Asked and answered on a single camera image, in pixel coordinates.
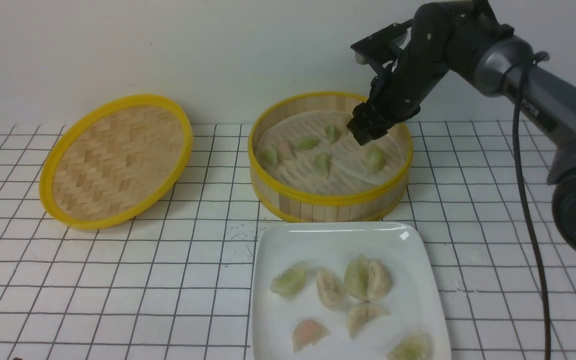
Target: white tiled surface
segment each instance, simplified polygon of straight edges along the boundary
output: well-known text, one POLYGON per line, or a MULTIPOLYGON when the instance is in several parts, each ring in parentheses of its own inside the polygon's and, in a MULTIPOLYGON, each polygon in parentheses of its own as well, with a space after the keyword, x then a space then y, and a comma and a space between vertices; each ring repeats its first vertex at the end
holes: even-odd
MULTIPOLYGON (((510 122, 408 126, 410 185, 384 219, 414 225, 426 243, 453 358, 542 358, 510 122)), ((553 147, 529 123, 520 130, 553 359, 576 360, 576 253, 556 232, 544 185, 553 147)), ((96 232, 62 226, 39 203, 39 171, 59 131, 0 127, 0 359, 251 360, 256 240, 278 219, 250 187, 250 126, 194 126, 195 151, 174 189, 136 219, 96 232)))

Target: bamboo steamer lid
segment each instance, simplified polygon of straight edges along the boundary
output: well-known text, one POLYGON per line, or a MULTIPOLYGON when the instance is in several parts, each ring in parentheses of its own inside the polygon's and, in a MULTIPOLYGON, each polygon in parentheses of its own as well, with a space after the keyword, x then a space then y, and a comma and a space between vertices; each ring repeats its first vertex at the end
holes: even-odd
POLYGON ((39 181, 48 214, 74 228, 126 221, 159 200, 190 157, 183 110, 156 95, 120 98, 85 116, 50 151, 39 181))

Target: black cable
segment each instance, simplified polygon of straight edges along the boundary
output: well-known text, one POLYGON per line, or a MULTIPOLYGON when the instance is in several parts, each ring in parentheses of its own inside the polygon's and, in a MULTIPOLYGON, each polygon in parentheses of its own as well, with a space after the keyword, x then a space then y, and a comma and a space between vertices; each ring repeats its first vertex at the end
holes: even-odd
POLYGON ((514 156, 514 171, 517 175, 517 185, 519 186, 519 198, 521 199, 521 208, 523 209, 523 216, 526 220, 526 228, 528 228, 528 235, 530 236, 530 243, 532 244, 532 251, 534 252, 534 260, 537 263, 537 273, 539 273, 539 284, 541 285, 541 302, 543 306, 543 326, 544 326, 544 360, 551 360, 551 305, 548 300, 548 287, 546 285, 546 272, 544 271, 544 260, 542 260, 542 252, 539 249, 537 242, 537 235, 535 235, 535 228, 533 227, 533 219, 530 215, 528 208, 528 198, 526 197, 526 185, 524 184, 524 172, 522 171, 522 157, 519 147, 519 114, 522 109, 522 101, 524 100, 524 87, 528 80, 528 72, 538 62, 547 59, 548 54, 538 52, 533 59, 524 63, 521 68, 521 76, 519 77, 519 84, 517 85, 517 98, 514 104, 514 114, 512 116, 512 152, 514 156))

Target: perforated liner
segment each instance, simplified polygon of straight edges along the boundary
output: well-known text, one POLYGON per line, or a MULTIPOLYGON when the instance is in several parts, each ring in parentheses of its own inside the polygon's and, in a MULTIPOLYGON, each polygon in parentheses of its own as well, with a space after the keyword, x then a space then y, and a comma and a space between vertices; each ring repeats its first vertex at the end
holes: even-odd
POLYGON ((293 144, 302 137, 317 135, 321 140, 315 148, 296 150, 293 146, 294 159, 280 157, 274 167, 260 161, 263 169, 282 184, 310 194, 343 196, 369 191, 388 182, 398 173, 404 166, 404 155, 398 142, 390 135, 371 141, 366 146, 359 146, 346 129, 351 118, 352 115, 347 112, 329 109, 296 114, 266 131, 255 155, 270 146, 276 148, 281 139, 293 144), (329 145, 325 128, 331 123, 341 134, 329 145), (366 167, 366 153, 370 146, 378 146, 386 157, 386 165, 378 173, 370 173, 366 167), (320 153, 331 155, 327 176, 313 167, 313 161, 320 153))
POLYGON ((120 214, 162 186, 182 145, 179 120, 162 107, 114 112, 90 125, 66 150, 52 183, 54 200, 78 220, 120 214))

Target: white dumpling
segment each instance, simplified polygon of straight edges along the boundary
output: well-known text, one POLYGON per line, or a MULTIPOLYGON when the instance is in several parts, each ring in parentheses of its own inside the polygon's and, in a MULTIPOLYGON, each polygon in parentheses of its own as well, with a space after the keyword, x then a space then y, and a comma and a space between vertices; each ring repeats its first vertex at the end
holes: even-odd
POLYGON ((361 302, 350 308, 345 318, 345 327, 348 328, 350 339, 354 339, 364 326, 376 317, 388 315, 390 312, 376 303, 361 302))
POLYGON ((370 260, 368 262, 368 289, 366 291, 368 300, 382 300, 391 291, 392 286, 391 275, 384 264, 379 260, 370 260))
POLYGON ((313 346, 330 335, 330 332, 313 319, 306 319, 295 326, 292 332, 292 352, 299 353, 306 346, 313 346))
POLYGON ((292 297, 306 284, 308 278, 308 264, 305 261, 297 262, 270 283, 270 291, 282 297, 292 297))
POLYGON ((430 360, 433 356, 433 343, 425 332, 414 332, 405 337, 386 354, 387 360, 430 360))
POLYGON ((339 278, 329 269, 317 269, 317 294, 321 304, 332 309, 344 300, 344 289, 339 278))
POLYGON ((343 274, 343 287, 348 295, 355 299, 365 301, 366 290, 368 289, 368 259, 366 256, 355 257, 345 269, 343 274))

